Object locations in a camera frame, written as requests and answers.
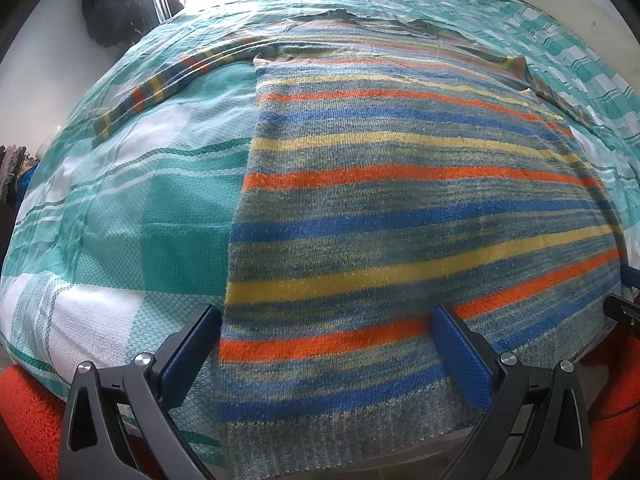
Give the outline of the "striped knitted sweater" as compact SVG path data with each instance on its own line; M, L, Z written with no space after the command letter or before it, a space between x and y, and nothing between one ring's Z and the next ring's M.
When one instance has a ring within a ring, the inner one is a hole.
M522 58L335 10L195 47L153 34L108 76L96 145L155 178L141 217L102 214L116 261L141 234L150 319L125 347L216 302L190 401L235 478L343 469L468 426L434 307L533 365L603 330L622 225Z

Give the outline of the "clothes rack at left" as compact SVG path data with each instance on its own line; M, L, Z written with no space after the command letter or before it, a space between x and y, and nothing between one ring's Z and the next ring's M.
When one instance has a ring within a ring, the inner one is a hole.
M0 162L1 203L18 208L39 160L29 154L24 146L12 144L2 145Z

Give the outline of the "orange trousers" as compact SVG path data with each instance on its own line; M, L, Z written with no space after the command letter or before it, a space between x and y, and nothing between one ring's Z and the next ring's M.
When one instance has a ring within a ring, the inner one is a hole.
M1 373L1 422L41 479L58 478L65 402L11 365Z

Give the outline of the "teal white checked bedspread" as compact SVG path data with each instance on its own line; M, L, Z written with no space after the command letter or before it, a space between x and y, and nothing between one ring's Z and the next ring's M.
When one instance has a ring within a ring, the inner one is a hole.
M179 408L239 479L356 464L472 422L426 331L584 353L639 259L639 97L518 0L239 0L181 13L78 103L1 271L1 340L59 398L201 304Z

